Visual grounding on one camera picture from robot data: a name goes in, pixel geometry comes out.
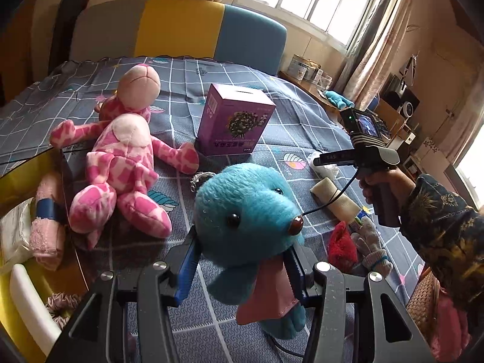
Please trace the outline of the patterned sleeve forearm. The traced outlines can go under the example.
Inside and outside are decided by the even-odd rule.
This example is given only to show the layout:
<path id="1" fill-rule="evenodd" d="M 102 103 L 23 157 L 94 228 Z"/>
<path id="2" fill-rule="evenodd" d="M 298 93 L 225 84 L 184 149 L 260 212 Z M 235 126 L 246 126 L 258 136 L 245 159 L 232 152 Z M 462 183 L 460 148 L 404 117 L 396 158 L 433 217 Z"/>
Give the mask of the patterned sleeve forearm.
<path id="1" fill-rule="evenodd" d="M 430 175 L 420 175 L 400 213 L 413 245 L 454 305 L 483 304 L 483 215 Z"/>

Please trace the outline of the person's right hand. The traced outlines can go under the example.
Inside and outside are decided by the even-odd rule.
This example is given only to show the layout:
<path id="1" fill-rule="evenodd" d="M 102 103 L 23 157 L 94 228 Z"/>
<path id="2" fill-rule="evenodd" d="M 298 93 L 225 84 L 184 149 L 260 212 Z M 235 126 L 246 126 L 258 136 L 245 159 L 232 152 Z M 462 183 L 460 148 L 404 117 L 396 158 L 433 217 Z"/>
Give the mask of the person's right hand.
<path id="1" fill-rule="evenodd" d="M 373 205 L 375 213 L 378 214 L 376 205 L 375 192 L 380 185 L 388 185 L 391 195 L 398 203 L 397 213 L 401 212 L 401 209 L 410 194 L 415 189 L 416 184 L 409 179 L 399 168 L 388 171 L 375 171 L 368 173 L 366 171 L 358 171 L 357 177 L 359 187 L 363 190 L 363 196 L 368 204 Z"/>

